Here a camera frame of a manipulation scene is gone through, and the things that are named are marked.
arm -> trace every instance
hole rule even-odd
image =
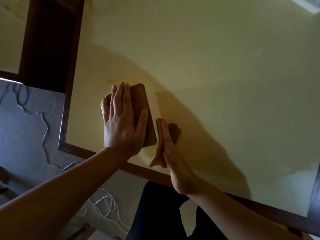
[[[175,190],[196,202],[229,240],[298,240],[296,235],[246,208],[217,187],[199,178],[173,144],[162,121],[164,157]]]
[[[0,207],[4,239],[53,239],[86,200],[143,145],[148,111],[134,128],[130,85],[113,86],[103,99],[105,148],[83,163]]]

person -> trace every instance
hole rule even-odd
[[[104,149],[2,205],[1,239],[53,239],[118,167],[141,150],[148,111],[141,112],[135,128],[130,85],[112,86],[110,106],[103,98],[103,107]],[[194,174],[173,144],[166,120],[161,128],[174,189],[146,184],[127,239],[186,239],[179,207],[189,198],[198,204],[191,239],[299,239]]]

black pants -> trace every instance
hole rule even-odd
[[[209,216],[198,206],[196,226],[187,237],[180,206],[189,198],[173,188],[154,182],[144,186],[132,227],[126,240],[144,239],[218,239],[227,240]]]

person's left hand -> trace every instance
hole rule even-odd
[[[147,109],[141,112],[135,129],[130,84],[122,81],[118,88],[113,85],[110,106],[105,97],[102,106],[104,146],[117,150],[127,160],[138,154],[146,135],[149,112]]]

white plastic object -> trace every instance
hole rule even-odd
[[[159,108],[159,103],[157,99],[157,95],[153,91],[152,88],[144,86],[146,90],[146,97],[148,99],[148,104],[150,108],[150,113],[152,117],[152,122],[155,130],[155,134],[157,136],[157,143],[159,142],[159,134],[158,134],[158,129],[157,129],[157,118],[162,118],[161,113],[160,113],[160,108]]]
[[[320,0],[291,0],[311,13],[320,13]]]

